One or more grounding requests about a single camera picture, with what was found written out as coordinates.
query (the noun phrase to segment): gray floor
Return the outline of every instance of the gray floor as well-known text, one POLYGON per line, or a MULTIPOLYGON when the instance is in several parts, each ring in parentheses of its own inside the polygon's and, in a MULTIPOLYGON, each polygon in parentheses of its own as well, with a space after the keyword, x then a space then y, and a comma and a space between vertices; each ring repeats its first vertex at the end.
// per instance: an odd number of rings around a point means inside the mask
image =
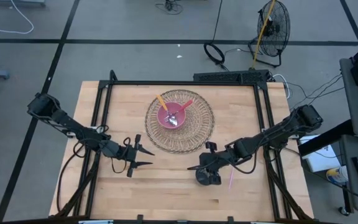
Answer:
MULTIPOLYGON (((21 7, 34 23, 29 35, 3 34, 0 39, 59 39, 74 0, 47 0, 46 8, 21 7)), ((154 0, 81 0, 69 39, 210 39, 218 12, 218 0, 180 1, 184 11, 168 16, 154 7, 154 0)), ((346 0, 358 26, 358 0, 346 0)), ((339 0, 285 0, 291 16, 290 40, 357 41, 339 0)), ((256 36, 257 11, 264 2, 224 1, 217 39, 249 40, 256 36)), ((0 28, 25 31, 28 25, 14 9, 0 6, 0 28)), ((244 45, 219 45, 222 50, 244 45)), ((0 201, 29 127, 26 106, 41 90, 57 44, 0 44, 0 69, 8 69, 9 80, 0 80, 0 201)), ((283 65, 269 68, 307 93, 339 74, 339 59, 348 58, 358 47, 288 46, 283 65)), ((230 70, 247 70, 252 57, 244 52, 227 54, 230 70)), ((261 64, 257 68, 267 68, 261 64)), ((194 73, 221 69, 208 60, 202 45, 181 44, 66 44, 49 93, 73 114, 83 80, 108 78, 113 69, 120 80, 192 80, 194 73)), ((341 80, 330 90, 343 86, 341 80)), ((290 86, 291 106, 303 99, 301 90, 290 86)), ((349 118, 344 91, 316 100, 313 105, 324 118, 316 133, 322 133, 349 118)), ((50 127, 35 130, 23 170, 5 219, 23 220, 48 215, 66 139, 50 127)), ((306 174, 316 218, 326 222, 355 223, 358 212, 344 217, 342 192, 306 174)))

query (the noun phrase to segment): fan stand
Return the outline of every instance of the fan stand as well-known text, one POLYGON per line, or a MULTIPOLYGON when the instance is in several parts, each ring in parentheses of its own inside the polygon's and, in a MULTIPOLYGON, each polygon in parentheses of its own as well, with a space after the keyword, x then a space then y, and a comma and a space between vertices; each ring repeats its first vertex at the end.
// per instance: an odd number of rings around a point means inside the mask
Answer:
MULTIPOLYGON (((255 52, 254 52, 254 50, 252 50, 252 47, 251 47, 251 45, 256 41, 258 39, 258 37, 255 37, 253 40, 251 40, 249 43, 248 43, 248 48, 249 48, 249 51, 251 52, 251 54, 252 54, 252 58, 255 58, 255 52)), ((265 65, 270 65, 270 66, 272 66, 273 68, 277 68, 278 66, 280 66, 281 65, 281 50, 278 50, 277 49, 277 55, 278 55, 278 61, 279 61, 279 63, 278 63, 278 65, 274 65, 274 64, 272 64, 272 63, 268 63, 268 62, 264 62, 264 61, 262 61, 262 60, 259 60, 259 59, 256 59, 256 61, 257 62, 260 62, 260 63, 264 63, 265 65)))

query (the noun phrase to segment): yellow object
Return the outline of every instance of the yellow object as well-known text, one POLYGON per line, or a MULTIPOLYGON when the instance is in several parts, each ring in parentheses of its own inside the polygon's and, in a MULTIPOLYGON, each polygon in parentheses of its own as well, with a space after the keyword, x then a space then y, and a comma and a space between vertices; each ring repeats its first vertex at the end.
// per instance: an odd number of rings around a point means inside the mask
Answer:
POLYGON ((168 111, 167 106, 165 105, 164 101, 162 100, 162 97, 160 95, 157 95, 157 99, 159 100, 159 102, 161 103, 162 107, 164 108, 165 111, 168 111))
POLYGON ((256 44, 256 51, 255 51, 255 56, 254 56, 254 62, 252 62, 252 68, 255 68, 255 63, 256 63, 256 57, 259 53, 259 45, 260 45, 260 40, 262 39, 262 34, 264 33, 266 24, 267 24, 267 20, 269 19, 270 13, 272 13, 274 4, 276 3, 276 0, 272 0, 272 4, 270 5, 270 9, 268 9, 268 13, 264 22, 264 25, 262 26, 262 29, 260 30, 260 34, 258 37, 258 42, 256 44))

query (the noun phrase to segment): woven placemat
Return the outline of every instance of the woven placemat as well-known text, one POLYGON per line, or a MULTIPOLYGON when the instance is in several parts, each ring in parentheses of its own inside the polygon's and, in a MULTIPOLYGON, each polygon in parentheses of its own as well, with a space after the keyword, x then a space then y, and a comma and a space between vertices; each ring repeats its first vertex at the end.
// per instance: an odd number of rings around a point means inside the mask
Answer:
POLYGON ((145 127, 150 140, 159 149, 175 154, 193 152, 204 146, 211 137, 215 120, 208 102, 199 94, 189 90, 171 90, 161 94, 164 102, 176 102, 186 108, 185 123, 178 129, 167 129, 157 121, 157 111, 161 107, 158 99, 154 99, 147 110, 145 127))

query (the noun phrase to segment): wooden table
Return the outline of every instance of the wooden table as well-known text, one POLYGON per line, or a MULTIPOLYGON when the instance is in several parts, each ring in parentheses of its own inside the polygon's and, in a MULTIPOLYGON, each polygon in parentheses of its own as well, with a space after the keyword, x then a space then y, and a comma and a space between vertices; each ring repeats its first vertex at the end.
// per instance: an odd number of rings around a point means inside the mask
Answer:
MULTIPOLYGON (((81 87, 74 118, 84 126, 91 123, 97 86, 98 82, 83 82, 81 87)), ((230 166, 220 170, 222 185, 207 187, 197 183, 194 171, 186 169, 198 165, 198 156, 207 151, 205 148, 178 155, 157 149, 150 142, 144 126, 147 108, 156 94, 174 89, 195 91, 211 105, 216 124, 210 141, 218 144, 218 150, 223 150, 225 144, 237 138, 251 137, 260 132, 254 92, 249 86, 114 85, 107 120, 110 129, 107 133, 120 144, 126 137, 134 139, 136 134, 141 134, 141 144, 155 156, 138 153, 137 161, 154 164, 139 167, 134 171, 133 178, 127 178, 126 172, 115 174, 111 169, 111 160, 102 156, 91 218, 133 220, 138 214, 143 214, 145 220, 218 221, 233 216, 235 221, 274 221, 263 150, 258 151, 255 172, 244 175, 235 171, 229 190, 230 166)), ((283 85, 268 83, 268 89, 274 121, 279 123, 289 115, 283 85)), ((265 125, 269 126, 262 92, 260 98, 265 125)), ((68 140, 63 164, 72 155, 76 142, 76 139, 68 140)), ((290 141, 288 147, 298 150, 294 141, 290 141)), ((313 217, 299 157, 286 150, 281 155, 288 191, 305 213, 313 217)), ((63 175, 61 206, 78 186, 82 161, 74 158, 63 175)), ((114 165, 119 170, 123 162, 114 161, 114 165)), ((239 167, 250 170, 252 165, 252 162, 246 162, 239 167)), ((284 217, 282 196, 277 192, 280 214, 284 217)), ((50 214, 57 212, 55 200, 56 193, 50 214)), ((84 213, 85 202, 86 199, 82 200, 80 214, 84 213)))

